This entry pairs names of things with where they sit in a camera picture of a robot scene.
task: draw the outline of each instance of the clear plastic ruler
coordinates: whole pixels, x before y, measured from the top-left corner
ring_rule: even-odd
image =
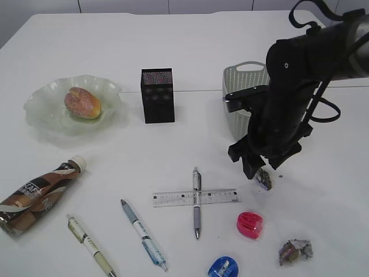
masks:
[[[236,189],[213,189],[200,191],[201,204],[237,203],[241,198]],[[194,191],[186,192],[155,192],[153,193],[154,207],[171,207],[194,204]]]

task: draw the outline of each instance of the mango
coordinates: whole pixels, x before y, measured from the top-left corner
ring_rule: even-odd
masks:
[[[70,88],[64,104],[72,114],[86,119],[97,118],[101,113],[100,100],[83,88]]]

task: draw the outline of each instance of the pen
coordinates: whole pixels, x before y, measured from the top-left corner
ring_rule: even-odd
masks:
[[[156,265],[159,265],[164,271],[168,271],[167,265],[165,263],[165,259],[163,258],[159,250],[157,250],[155,244],[152,242],[150,236],[146,232],[142,223],[138,220],[134,212],[131,210],[129,205],[124,200],[121,199],[121,203],[122,203],[123,210],[126,213],[128,219],[131,221],[137,234],[142,239],[142,244],[144,248],[146,249],[147,253],[149,254],[152,262]]]
[[[193,171],[193,185],[194,185],[194,230],[196,239],[200,237],[201,230],[201,216],[200,216],[200,190],[201,190],[201,174],[197,167]]]
[[[78,224],[76,219],[71,215],[67,215],[67,218],[69,230],[76,236],[80,243],[86,246],[88,252],[91,253],[91,255],[104,271],[104,273],[109,277],[116,277],[116,274],[112,267],[109,265],[108,261],[105,259],[103,254],[96,247],[90,237],[86,234],[86,232],[82,229],[82,227]]]

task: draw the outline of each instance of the green glass bowl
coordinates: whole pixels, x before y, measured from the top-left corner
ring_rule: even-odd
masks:
[[[71,87],[84,88],[101,101],[101,114],[95,119],[79,118],[64,105]],[[112,81],[90,75],[57,79],[35,91],[24,104],[27,123],[36,129],[66,135],[79,135],[105,129],[113,115],[122,109],[122,89]]]

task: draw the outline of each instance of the bottle cap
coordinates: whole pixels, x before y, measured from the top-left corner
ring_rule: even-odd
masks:
[[[85,161],[85,159],[81,156],[73,156],[72,158],[70,158],[71,161],[75,162],[78,167],[80,168],[81,172],[83,172],[86,167],[87,167],[87,162]]]

